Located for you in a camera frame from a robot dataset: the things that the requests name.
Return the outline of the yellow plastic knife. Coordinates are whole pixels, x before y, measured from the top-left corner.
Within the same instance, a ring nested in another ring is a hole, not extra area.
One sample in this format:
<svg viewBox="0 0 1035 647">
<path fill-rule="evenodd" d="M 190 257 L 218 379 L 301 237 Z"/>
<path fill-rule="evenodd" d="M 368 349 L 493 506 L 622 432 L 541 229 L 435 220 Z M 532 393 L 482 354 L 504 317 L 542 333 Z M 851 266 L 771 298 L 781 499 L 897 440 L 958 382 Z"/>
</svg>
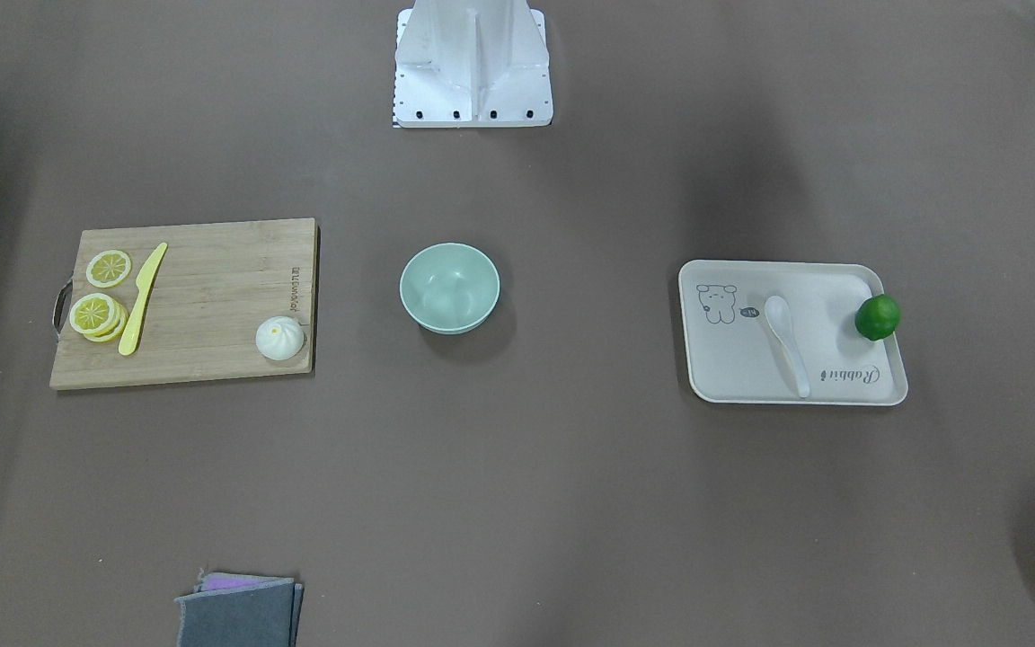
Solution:
<svg viewBox="0 0 1035 647">
<path fill-rule="evenodd" d="M 140 270 L 136 275 L 135 284 L 137 294 L 134 306 L 130 311 L 128 311 L 126 328 L 124 328 L 123 334 L 119 340 L 118 349 L 120 356 L 131 356 L 139 348 L 141 329 L 143 329 L 146 319 L 149 296 L 151 296 L 153 288 L 155 287 L 155 280 L 157 274 L 159 274 L 161 262 L 168 247 L 169 244 L 167 242 L 161 242 L 157 245 L 155 249 L 148 255 L 148 258 L 143 263 L 143 266 L 140 267 Z"/>
</svg>

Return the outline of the grey folded cloth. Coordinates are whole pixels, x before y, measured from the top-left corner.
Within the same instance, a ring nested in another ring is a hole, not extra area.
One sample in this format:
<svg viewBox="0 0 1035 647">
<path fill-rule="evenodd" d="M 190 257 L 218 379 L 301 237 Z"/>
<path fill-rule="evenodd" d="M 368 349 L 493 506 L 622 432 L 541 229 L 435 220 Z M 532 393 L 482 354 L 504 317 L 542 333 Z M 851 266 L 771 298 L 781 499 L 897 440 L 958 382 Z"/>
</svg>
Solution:
<svg viewBox="0 0 1035 647">
<path fill-rule="evenodd" d="M 295 646 L 304 585 L 290 577 L 200 574 L 180 607 L 177 646 Z"/>
</svg>

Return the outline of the white steamed bun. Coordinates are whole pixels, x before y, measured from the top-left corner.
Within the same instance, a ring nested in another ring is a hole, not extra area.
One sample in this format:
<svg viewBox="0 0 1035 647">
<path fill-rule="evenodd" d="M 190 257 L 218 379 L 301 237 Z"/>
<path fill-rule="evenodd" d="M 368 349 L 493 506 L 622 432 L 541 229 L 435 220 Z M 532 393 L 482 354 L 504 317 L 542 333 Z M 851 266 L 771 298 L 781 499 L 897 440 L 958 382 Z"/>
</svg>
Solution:
<svg viewBox="0 0 1035 647">
<path fill-rule="evenodd" d="M 264 358 L 284 361 L 295 357 L 305 345 L 303 326 L 290 316 L 274 316 L 256 328 L 255 348 Z"/>
</svg>

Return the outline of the lower lemon slice stack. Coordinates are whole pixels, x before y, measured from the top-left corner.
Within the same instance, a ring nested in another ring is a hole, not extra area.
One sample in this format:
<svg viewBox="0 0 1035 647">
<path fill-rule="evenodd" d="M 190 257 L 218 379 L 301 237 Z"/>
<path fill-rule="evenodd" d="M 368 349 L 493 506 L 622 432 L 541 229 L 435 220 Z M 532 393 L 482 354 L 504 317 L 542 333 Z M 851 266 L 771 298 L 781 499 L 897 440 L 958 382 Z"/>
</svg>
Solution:
<svg viewBox="0 0 1035 647">
<path fill-rule="evenodd" d="M 111 342 L 123 335 L 128 310 L 110 295 L 91 292 L 73 302 L 68 322 L 75 332 L 90 342 Z"/>
</svg>

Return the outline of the mint green bowl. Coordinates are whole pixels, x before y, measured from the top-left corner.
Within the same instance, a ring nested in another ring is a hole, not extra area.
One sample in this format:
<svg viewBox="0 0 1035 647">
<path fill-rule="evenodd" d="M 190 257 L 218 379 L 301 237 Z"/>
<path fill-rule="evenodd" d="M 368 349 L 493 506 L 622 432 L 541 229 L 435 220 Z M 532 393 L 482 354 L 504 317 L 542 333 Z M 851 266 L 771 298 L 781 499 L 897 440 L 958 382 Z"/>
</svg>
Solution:
<svg viewBox="0 0 1035 647">
<path fill-rule="evenodd" d="M 400 274 L 400 303 L 419 325 L 440 335 L 480 327 L 500 301 L 500 271 L 485 253 L 446 242 L 419 249 Z"/>
</svg>

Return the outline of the cream rabbit tray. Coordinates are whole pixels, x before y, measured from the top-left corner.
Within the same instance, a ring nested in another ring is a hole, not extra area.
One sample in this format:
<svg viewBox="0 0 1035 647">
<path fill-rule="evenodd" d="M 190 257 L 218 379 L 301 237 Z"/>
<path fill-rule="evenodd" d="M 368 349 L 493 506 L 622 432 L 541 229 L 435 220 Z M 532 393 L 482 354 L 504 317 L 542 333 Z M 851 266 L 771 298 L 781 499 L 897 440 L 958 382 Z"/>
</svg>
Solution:
<svg viewBox="0 0 1035 647">
<path fill-rule="evenodd" d="M 858 263 L 688 261 L 677 275 L 687 377 L 711 403 L 894 406 L 909 384 L 895 336 L 870 341 L 855 312 L 883 294 Z M 787 299 L 794 336 L 809 370 L 810 395 L 794 389 L 765 300 Z"/>
</svg>

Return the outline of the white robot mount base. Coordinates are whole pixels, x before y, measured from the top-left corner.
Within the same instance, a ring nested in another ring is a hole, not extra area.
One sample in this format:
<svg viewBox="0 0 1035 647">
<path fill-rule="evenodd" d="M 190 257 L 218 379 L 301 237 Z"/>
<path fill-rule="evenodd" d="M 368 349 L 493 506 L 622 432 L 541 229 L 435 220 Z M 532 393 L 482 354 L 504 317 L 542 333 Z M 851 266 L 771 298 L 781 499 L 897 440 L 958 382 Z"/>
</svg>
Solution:
<svg viewBox="0 0 1035 647">
<path fill-rule="evenodd" d="M 395 127 L 552 123 L 546 20 L 526 1 L 416 1 L 395 26 Z"/>
</svg>

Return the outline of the green lime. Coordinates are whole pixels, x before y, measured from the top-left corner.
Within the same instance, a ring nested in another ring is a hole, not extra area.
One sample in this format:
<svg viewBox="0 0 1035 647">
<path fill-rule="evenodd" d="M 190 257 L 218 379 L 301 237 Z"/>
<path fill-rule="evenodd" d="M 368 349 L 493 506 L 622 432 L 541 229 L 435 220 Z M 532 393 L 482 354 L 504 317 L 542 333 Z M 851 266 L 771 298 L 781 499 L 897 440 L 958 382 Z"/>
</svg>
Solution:
<svg viewBox="0 0 1035 647">
<path fill-rule="evenodd" d="M 899 303 L 887 294 L 866 299 L 854 315 L 855 330 L 860 336 L 874 342 L 894 334 L 900 321 Z"/>
</svg>

